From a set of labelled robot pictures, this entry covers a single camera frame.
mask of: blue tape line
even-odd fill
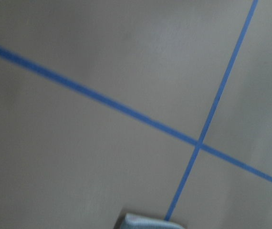
[[[192,156],[191,156],[191,158],[190,158],[190,160],[189,160],[189,162],[188,162],[187,168],[186,168],[186,170],[185,170],[185,172],[184,172],[184,175],[183,175],[183,177],[182,177],[182,179],[181,179],[181,181],[180,181],[180,183],[179,183],[179,186],[178,186],[178,188],[177,188],[177,190],[176,190],[176,193],[175,193],[175,195],[174,195],[174,197],[173,197],[173,200],[172,200],[172,202],[171,202],[171,204],[170,204],[170,207],[169,207],[169,209],[168,209],[168,211],[167,211],[167,213],[166,213],[165,220],[167,220],[167,221],[170,220],[170,218],[171,218],[171,215],[172,215],[172,213],[173,213],[173,211],[174,211],[174,208],[175,208],[175,206],[176,206],[176,204],[177,204],[177,202],[178,202],[178,199],[179,199],[179,197],[180,197],[180,195],[181,195],[181,193],[182,193],[182,191],[183,191],[183,189],[184,189],[184,186],[185,186],[185,184],[186,184],[186,181],[187,181],[187,179],[188,179],[188,177],[189,177],[189,174],[190,174],[190,172],[191,172],[191,170],[192,170],[192,167],[193,167],[193,165],[194,165],[194,162],[195,162],[195,160],[197,159],[197,156],[198,156],[198,154],[199,154],[199,150],[200,150],[201,147],[202,147],[204,138],[205,138],[205,136],[206,136],[206,133],[207,133],[207,131],[208,131],[208,128],[209,128],[209,125],[210,125],[210,123],[211,123],[211,121],[212,121],[212,118],[213,118],[213,116],[214,116],[214,113],[215,113],[215,111],[216,111],[216,109],[217,109],[218,103],[219,103],[219,101],[220,101],[220,98],[221,98],[222,93],[223,93],[223,91],[224,91],[226,82],[227,82],[227,80],[228,80],[228,77],[229,77],[229,75],[230,75],[230,73],[231,73],[231,70],[232,70],[233,65],[234,65],[234,63],[235,63],[235,60],[236,60],[236,58],[237,58],[239,49],[240,49],[241,44],[242,44],[242,42],[243,42],[243,39],[244,39],[244,37],[245,37],[247,28],[248,28],[248,26],[249,26],[249,24],[250,24],[250,22],[251,22],[251,18],[252,18],[253,14],[254,14],[254,11],[255,11],[255,9],[256,9],[257,3],[258,3],[258,0],[254,0],[254,1],[252,2],[252,4],[251,4],[250,11],[249,11],[249,13],[248,13],[248,15],[247,15],[247,17],[246,17],[244,26],[243,26],[243,28],[242,28],[242,30],[241,30],[241,33],[240,33],[239,38],[238,38],[238,40],[237,40],[236,46],[235,46],[235,48],[234,48],[234,50],[233,50],[233,52],[232,52],[230,61],[229,61],[228,65],[227,65],[227,68],[226,68],[226,70],[225,70],[225,73],[224,73],[224,76],[223,76],[222,81],[221,81],[221,83],[220,83],[220,86],[219,86],[219,89],[218,89],[218,91],[217,91],[216,97],[215,97],[215,99],[214,99],[214,101],[213,101],[213,104],[212,104],[212,106],[211,106],[211,108],[210,108],[210,111],[209,111],[209,114],[208,114],[208,116],[207,116],[207,119],[206,119],[206,121],[205,121],[205,124],[204,124],[203,129],[202,129],[202,131],[201,131],[201,134],[200,134],[200,136],[199,136],[198,143],[196,144],[196,147],[195,147],[194,150],[193,150],[193,153],[192,153]]]
[[[105,95],[102,95],[98,92],[95,92],[94,90],[86,87],[86,86],[83,86],[83,85],[80,85],[79,83],[76,83],[68,78],[65,78],[55,72],[52,72],[38,64],[35,64],[17,54],[14,54],[4,48],[1,48],[0,47],[0,57],[3,58],[3,59],[6,59],[12,63],[15,63],[21,67],[24,67],[32,72],[35,72],[37,74],[39,74],[40,76],[48,79],[48,80],[51,80],[51,81],[54,81],[54,82],[57,82],[65,87],[68,87],[76,92],[79,92],[83,95],[86,95],[100,103],[103,103],[115,110],[118,110],[134,119],[137,119],[149,126],[152,126],[168,135],[171,135],[175,138],[178,138],[184,142],[187,142],[191,145],[196,145],[197,141],[195,139],[193,139],[192,137],[189,137],[187,136],[186,134],[183,134],[182,132],[179,132],[165,124],[162,124],[156,120],[153,120],[151,119],[150,117],[136,111],[136,110],[133,110],[132,108],[129,108],[128,106],[125,106],[113,99],[110,99],[108,97],[106,97]]]
[[[235,158],[233,158],[231,156],[228,156],[228,155],[226,155],[225,153],[222,153],[219,150],[216,150],[216,149],[214,149],[214,148],[212,148],[210,146],[207,146],[207,145],[203,145],[202,150],[205,150],[207,153],[210,153],[210,154],[212,154],[214,156],[217,156],[218,158],[220,158],[222,160],[225,160],[225,161],[227,161],[227,162],[229,162],[229,163],[231,163],[231,164],[233,164],[235,166],[238,166],[238,167],[240,167],[240,168],[242,168],[242,169],[244,169],[244,170],[246,170],[246,171],[248,171],[250,173],[253,173],[253,174],[255,174],[255,175],[257,175],[257,176],[259,176],[259,177],[261,177],[263,179],[266,179],[267,181],[272,182],[272,176],[269,176],[269,175],[255,169],[255,168],[253,168],[253,167],[251,167],[251,166],[249,166],[249,165],[247,165],[247,164],[245,164],[245,163],[243,163],[243,162],[241,162],[241,161],[239,161],[239,160],[237,160],[237,159],[235,159]]]

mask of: gray object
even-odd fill
[[[180,225],[168,221],[151,219],[134,214],[127,214],[120,229],[184,229]]]

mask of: blue painter's tape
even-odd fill
[[[207,145],[202,145],[202,150],[205,150],[207,153],[217,156],[218,158],[221,158],[222,160],[225,160],[225,161],[227,161],[235,166],[238,166],[238,167],[240,167],[250,173],[253,173],[263,179],[266,179],[267,181],[272,182],[272,176],[267,175],[267,174],[255,169],[255,168],[253,168],[253,167],[251,167],[251,166],[249,166],[249,165],[247,165],[247,164],[245,164],[245,163],[243,163],[243,162],[241,162],[241,161],[239,161],[229,155],[226,155],[225,153],[222,153],[219,150],[216,150],[216,149],[214,149],[210,146],[207,146]]]
[[[93,89],[90,89],[86,86],[83,86],[77,82],[74,82],[68,78],[65,78],[58,73],[55,73],[53,71],[50,71],[34,62],[31,62],[15,53],[12,53],[4,48],[0,47],[0,57],[3,59],[6,59],[12,63],[15,63],[23,68],[26,68],[34,73],[39,74],[40,76],[47,78],[48,80],[57,82],[65,87],[68,87],[76,92],[79,92],[83,95],[86,95],[100,103],[103,103],[115,110],[118,110],[130,117],[133,117],[134,119],[137,119],[149,126],[154,127],[155,129],[158,129],[168,135],[171,135],[175,138],[178,138],[184,142],[187,142],[191,145],[196,145],[197,141],[193,139],[192,137],[187,136],[186,134],[179,132],[165,124],[162,124],[156,120],[151,119],[150,117],[133,110],[132,108],[125,106],[124,104],[121,104],[111,98],[106,97],[105,95],[102,95]]]
[[[183,191],[183,188],[184,188],[184,186],[185,186],[185,183],[186,183],[186,181],[187,181],[187,179],[188,179],[188,177],[189,177],[189,174],[190,174],[190,172],[191,172],[191,170],[192,170],[192,167],[193,167],[193,165],[194,165],[194,162],[195,162],[195,160],[197,159],[197,156],[198,156],[198,154],[199,154],[199,150],[200,150],[201,147],[202,147],[202,144],[203,144],[204,138],[205,138],[205,136],[206,136],[206,133],[207,133],[207,131],[208,131],[209,125],[210,125],[210,123],[211,123],[211,121],[212,121],[212,118],[213,118],[213,116],[214,116],[214,113],[215,113],[215,111],[216,111],[216,109],[217,109],[217,106],[218,106],[218,103],[219,103],[219,101],[220,101],[221,95],[222,95],[222,93],[223,93],[223,91],[224,91],[226,82],[227,82],[227,80],[228,80],[228,77],[229,77],[229,75],[230,75],[230,73],[231,73],[231,70],[232,70],[233,65],[234,65],[234,63],[235,63],[235,60],[236,60],[236,58],[237,58],[239,49],[240,49],[241,44],[242,44],[242,42],[243,42],[243,39],[244,39],[244,37],[245,37],[247,28],[248,28],[248,26],[249,26],[249,24],[250,24],[250,22],[251,22],[251,18],[252,18],[253,14],[254,14],[254,11],[255,11],[255,9],[256,9],[257,3],[258,3],[258,0],[254,0],[254,1],[252,2],[252,4],[251,4],[250,11],[249,11],[249,13],[248,13],[248,15],[247,15],[247,17],[246,17],[244,26],[243,26],[243,28],[242,28],[242,30],[241,30],[241,33],[240,33],[239,38],[238,38],[238,40],[237,40],[236,46],[235,46],[235,48],[234,48],[234,50],[233,50],[233,52],[232,52],[230,61],[229,61],[228,65],[227,65],[227,68],[226,68],[226,70],[225,70],[225,73],[224,73],[224,76],[223,76],[222,81],[221,81],[221,83],[220,83],[220,86],[219,86],[219,89],[218,89],[218,91],[217,91],[216,97],[215,97],[215,99],[214,99],[214,101],[213,101],[213,104],[212,104],[212,106],[211,106],[211,108],[210,108],[210,111],[209,111],[209,114],[208,114],[208,116],[207,116],[207,119],[206,119],[206,121],[205,121],[205,124],[204,124],[203,129],[202,129],[202,131],[201,131],[201,134],[200,134],[200,136],[199,136],[198,143],[197,143],[197,145],[195,146],[195,148],[194,148],[194,150],[193,150],[192,156],[191,156],[191,158],[190,158],[190,160],[189,160],[189,162],[188,162],[188,165],[187,165],[187,168],[186,168],[186,170],[185,170],[185,173],[184,173],[184,175],[183,175],[183,177],[182,177],[182,179],[181,179],[181,181],[180,181],[180,183],[179,183],[179,186],[178,186],[178,188],[177,188],[177,191],[176,191],[176,193],[175,193],[175,195],[174,195],[174,197],[173,197],[173,200],[172,200],[172,202],[171,202],[171,204],[170,204],[170,207],[169,207],[169,209],[168,209],[168,211],[167,211],[167,213],[166,213],[165,220],[170,220],[171,215],[172,215],[172,213],[173,213],[173,211],[174,211],[174,208],[175,208],[175,206],[176,206],[176,204],[177,204],[177,202],[178,202],[178,199],[179,199],[179,197],[180,197],[180,195],[181,195],[181,192]]]

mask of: gray surface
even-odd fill
[[[198,138],[250,2],[2,3],[0,44]]]
[[[0,45],[198,138],[250,5],[0,1]],[[259,2],[205,143],[272,175],[272,2]],[[192,150],[0,60],[0,228],[163,218]],[[201,152],[173,220],[272,228],[272,184]]]
[[[122,208],[163,216],[191,152],[0,60],[0,228],[111,228]]]
[[[200,151],[172,220],[189,229],[271,229],[272,183]]]
[[[205,143],[272,176],[272,2],[261,0]]]

